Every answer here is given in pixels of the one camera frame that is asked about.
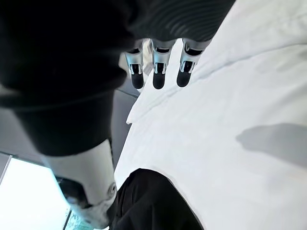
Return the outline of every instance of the gray wall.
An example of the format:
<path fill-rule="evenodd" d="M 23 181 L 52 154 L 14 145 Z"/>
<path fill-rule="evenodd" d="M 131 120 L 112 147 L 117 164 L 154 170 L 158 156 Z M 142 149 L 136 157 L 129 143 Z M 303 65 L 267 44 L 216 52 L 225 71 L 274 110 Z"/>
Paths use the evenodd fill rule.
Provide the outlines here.
<path fill-rule="evenodd" d="M 0 152 L 41 164 L 37 151 L 9 110 L 0 109 Z"/>
<path fill-rule="evenodd" d="M 0 184 L 10 162 L 11 156 L 0 153 Z"/>

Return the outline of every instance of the white fabric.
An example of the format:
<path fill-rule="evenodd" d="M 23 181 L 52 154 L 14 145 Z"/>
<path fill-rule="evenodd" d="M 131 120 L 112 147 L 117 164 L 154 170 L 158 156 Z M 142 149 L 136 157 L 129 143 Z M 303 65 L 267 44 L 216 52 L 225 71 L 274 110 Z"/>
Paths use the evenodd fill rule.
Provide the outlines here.
<path fill-rule="evenodd" d="M 151 169 L 207 230 L 306 230 L 306 42 L 307 1 L 238 0 L 185 88 L 177 42 L 129 115 L 118 185 Z"/>

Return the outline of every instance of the black sleeve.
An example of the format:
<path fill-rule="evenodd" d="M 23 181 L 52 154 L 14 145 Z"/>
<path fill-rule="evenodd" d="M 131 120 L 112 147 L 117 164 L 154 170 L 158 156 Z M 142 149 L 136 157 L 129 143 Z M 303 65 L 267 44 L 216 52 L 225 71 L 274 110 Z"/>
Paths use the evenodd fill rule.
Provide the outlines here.
<path fill-rule="evenodd" d="M 186 201 L 158 172 L 138 169 L 117 195 L 111 230 L 203 230 Z"/>
<path fill-rule="evenodd" d="M 114 89 L 133 46 L 124 1 L 0 3 L 0 106 L 13 109 L 39 152 L 71 155 L 110 138 Z"/>

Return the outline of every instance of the robotic hand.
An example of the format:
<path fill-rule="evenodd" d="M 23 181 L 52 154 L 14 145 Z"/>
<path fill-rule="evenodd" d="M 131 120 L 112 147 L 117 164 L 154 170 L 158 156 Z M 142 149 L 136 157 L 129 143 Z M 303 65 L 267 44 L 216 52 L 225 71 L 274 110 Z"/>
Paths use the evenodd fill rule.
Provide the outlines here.
<path fill-rule="evenodd" d="M 116 212 L 110 121 L 126 73 L 143 86 L 142 40 L 153 47 L 160 89 L 175 40 L 183 38 L 177 84 L 193 68 L 235 0 L 116 0 L 0 3 L 0 106 L 13 110 L 72 209 L 93 227 Z"/>

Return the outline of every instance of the white cloth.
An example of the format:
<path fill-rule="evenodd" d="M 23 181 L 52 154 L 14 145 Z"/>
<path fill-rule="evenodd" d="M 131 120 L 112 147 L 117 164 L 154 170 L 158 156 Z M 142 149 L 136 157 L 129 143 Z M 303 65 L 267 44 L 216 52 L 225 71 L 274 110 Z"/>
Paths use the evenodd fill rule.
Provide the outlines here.
<path fill-rule="evenodd" d="M 118 186 L 151 169 L 206 230 L 306 230 L 306 43 L 307 1 L 238 0 L 179 88 L 177 42 L 129 115 Z"/>

